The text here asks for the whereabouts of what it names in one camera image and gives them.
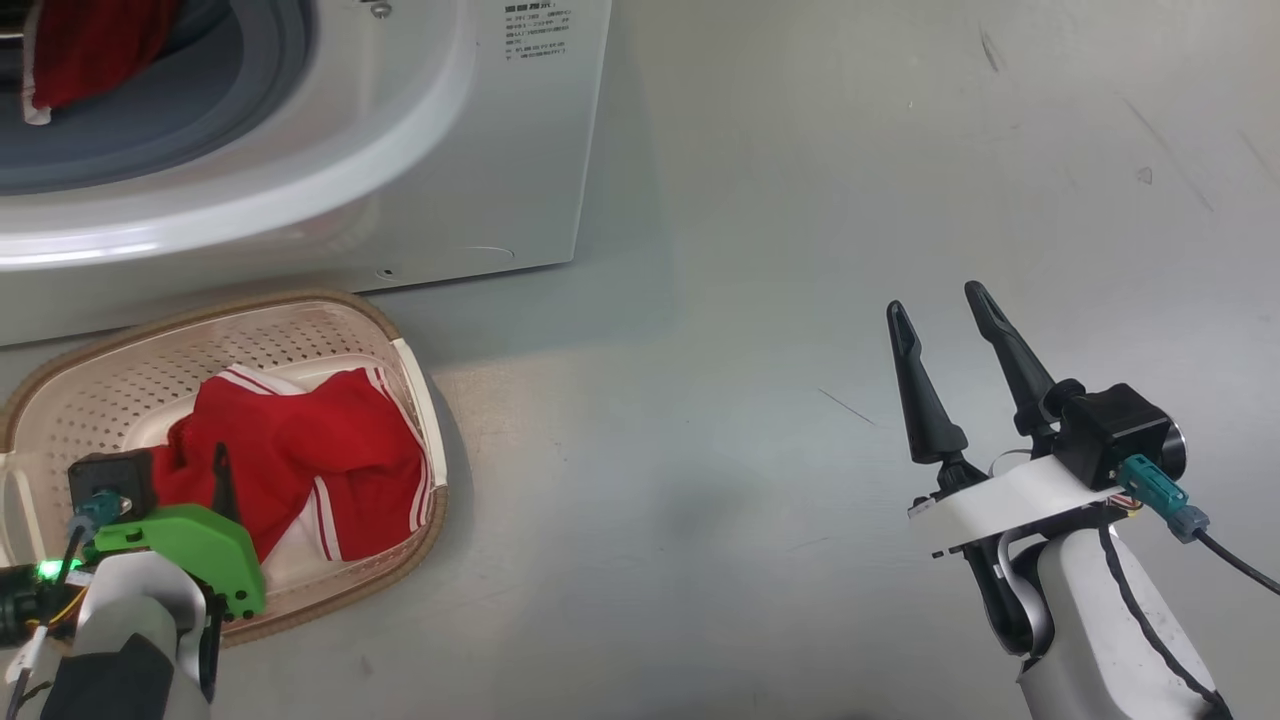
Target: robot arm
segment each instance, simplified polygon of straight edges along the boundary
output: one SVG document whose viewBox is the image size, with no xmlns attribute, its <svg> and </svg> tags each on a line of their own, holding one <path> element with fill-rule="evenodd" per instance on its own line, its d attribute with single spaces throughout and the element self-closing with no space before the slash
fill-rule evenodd
<svg viewBox="0 0 1280 720">
<path fill-rule="evenodd" d="M 218 450 L 214 475 L 229 488 Z M 209 717 L 223 623 L 261 614 L 265 580 L 234 493 L 215 491 L 214 510 L 156 507 L 148 470 L 138 454 L 72 465 L 56 579 L 33 565 L 0 571 L 0 644 L 27 641 L 5 674 L 4 720 Z M 81 538 L 88 565 L 73 571 Z M 54 644 L 72 639 L 65 655 Z"/>
<path fill-rule="evenodd" d="M 27 678 L 6 685 L 0 707 L 13 720 L 205 720 L 219 628 L 204 591 L 170 560 L 106 557 L 81 602 L 70 651 L 33 638 L 22 651 L 28 661 L 19 660 Z"/>
<path fill-rule="evenodd" d="M 914 533 L 934 557 L 969 562 L 996 638 L 1023 661 L 1018 682 L 1036 720 L 1230 717 L 1112 527 L 1146 503 L 1184 543 L 1216 546 L 1204 534 L 1208 518 L 1175 484 L 1187 464 L 1178 425 L 1129 386 L 1087 393 L 1076 380 L 1055 383 L 987 290 L 972 282 L 965 293 L 1033 460 L 996 478 L 965 461 L 968 439 L 924 370 L 919 336 L 891 304 L 911 459 L 941 464 L 938 491 L 908 511 Z"/>
</svg>

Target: basket rim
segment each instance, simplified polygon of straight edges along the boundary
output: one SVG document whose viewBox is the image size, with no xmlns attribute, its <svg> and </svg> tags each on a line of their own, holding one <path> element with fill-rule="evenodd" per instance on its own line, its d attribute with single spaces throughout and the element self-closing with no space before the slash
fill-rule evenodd
<svg viewBox="0 0 1280 720">
<path fill-rule="evenodd" d="M 36 393 L 38 393 L 54 378 L 76 365 L 92 360 L 99 355 L 105 355 L 108 352 L 136 345 L 141 341 L 168 333 L 184 325 L 192 325 L 229 315 L 239 315 L 253 310 L 315 301 L 332 302 L 334 305 L 342 305 L 351 310 L 356 310 L 361 315 L 372 320 L 383 331 L 388 341 L 394 342 L 402 338 L 396 324 L 392 323 L 381 310 L 374 307 L 374 305 L 367 300 L 349 292 L 324 288 L 261 295 L 172 315 L 169 318 L 114 333 L 84 347 L 64 352 L 63 355 L 59 355 L 58 357 L 54 357 L 52 360 L 49 360 L 36 368 L 22 380 L 22 383 L 18 384 L 18 388 L 9 396 L 4 407 L 0 409 L 0 456 L 14 451 L 14 441 L 18 434 L 18 420 L 22 418 L 23 411 L 31 404 L 31 400 L 36 396 Z"/>
<path fill-rule="evenodd" d="M 431 552 L 431 548 L 435 547 L 435 541 L 440 538 L 440 532 L 444 530 L 444 518 L 448 515 L 448 510 L 449 487 L 439 486 L 431 491 L 431 510 L 426 524 L 419 530 L 419 533 L 425 534 L 422 544 L 420 544 L 412 555 L 401 560 L 396 565 L 394 570 L 352 585 L 343 592 L 321 600 L 314 605 L 308 605 L 294 612 L 289 612 L 279 618 L 265 619 L 262 623 L 253 623 L 242 628 L 236 628 L 234 625 L 227 628 L 223 630 L 223 647 L 236 647 L 238 644 L 260 641 L 285 630 L 292 630 L 298 625 L 305 625 L 312 620 L 329 615 L 330 612 L 342 610 L 348 605 L 355 605 L 366 597 L 378 594 L 399 583 L 416 570 L 417 566 L 422 564 L 422 560 L 426 559 L 426 555 Z"/>
</svg>

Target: plastic laundry basket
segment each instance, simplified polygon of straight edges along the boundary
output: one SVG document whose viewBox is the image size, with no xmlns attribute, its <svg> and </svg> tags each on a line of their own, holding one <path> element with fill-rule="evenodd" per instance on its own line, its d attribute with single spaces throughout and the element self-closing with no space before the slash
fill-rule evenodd
<svg viewBox="0 0 1280 720">
<path fill-rule="evenodd" d="M 227 644 L 306 623 L 408 574 L 430 551 L 448 506 L 447 468 L 422 373 L 399 332 L 352 295 L 312 291 L 223 305 L 128 331 L 40 368 L 0 414 L 0 518 L 6 565 L 65 546 L 67 468 L 91 452 L 163 445 L 200 384 L 233 363 L 312 388 L 342 370 L 381 368 L 426 445 L 428 520 L 412 537 L 356 562 L 268 571 L 266 612 L 224 628 Z"/>
</svg>

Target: yellow wire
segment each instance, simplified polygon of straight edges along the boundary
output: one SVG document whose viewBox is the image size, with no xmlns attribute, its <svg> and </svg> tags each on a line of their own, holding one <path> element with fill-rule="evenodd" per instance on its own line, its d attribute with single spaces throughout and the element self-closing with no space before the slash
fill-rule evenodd
<svg viewBox="0 0 1280 720">
<path fill-rule="evenodd" d="M 79 602 L 82 600 L 84 600 L 84 593 L 87 593 L 87 592 L 88 592 L 87 587 L 81 588 L 81 592 L 76 593 L 76 597 L 73 597 L 72 601 L 67 603 L 67 607 L 61 609 L 61 611 L 58 612 L 58 615 L 54 615 L 49 620 L 49 626 L 52 628 L 54 625 L 56 625 L 59 623 L 59 620 L 61 620 L 63 618 L 65 618 L 68 612 L 70 612 L 72 610 L 74 610 L 76 606 L 78 606 Z M 40 625 L 38 620 L 27 620 L 27 626 L 28 628 L 36 628 L 38 625 Z"/>
</svg>

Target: gray floor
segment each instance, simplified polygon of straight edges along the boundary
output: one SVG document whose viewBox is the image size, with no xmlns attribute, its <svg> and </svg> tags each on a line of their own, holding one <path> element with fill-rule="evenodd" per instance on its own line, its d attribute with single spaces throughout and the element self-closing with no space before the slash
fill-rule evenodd
<svg viewBox="0 0 1280 720">
<path fill-rule="evenodd" d="M 1280 570 L 1277 28 L 1190 5 L 621 1 L 577 261 L 375 297 L 448 406 L 438 548 L 227 652 L 216 716 L 1025 717 L 966 569 L 905 521 L 933 471 L 890 300 L 972 457 L 1020 445 L 972 278 L 1052 373 L 1178 416 L 1185 487 Z M 61 347 L 0 354 L 0 389 Z M 1275 598 L 1123 532 L 1236 716 L 1271 715 Z"/>
</svg>

